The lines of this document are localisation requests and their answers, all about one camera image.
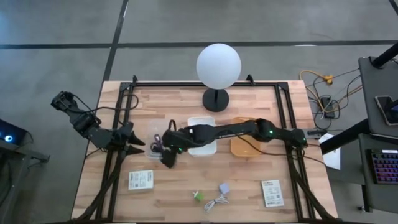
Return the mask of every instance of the lamp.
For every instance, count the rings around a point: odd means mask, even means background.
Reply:
[[[241,69],[238,53],[226,44],[212,44],[200,52],[197,74],[209,88],[203,94],[203,106],[206,109],[220,112],[228,106],[229,96],[224,89],[239,78]]]

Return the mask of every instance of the rgb keyboard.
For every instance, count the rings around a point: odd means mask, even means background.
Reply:
[[[398,152],[396,150],[370,149],[373,176],[376,184],[398,184]]]

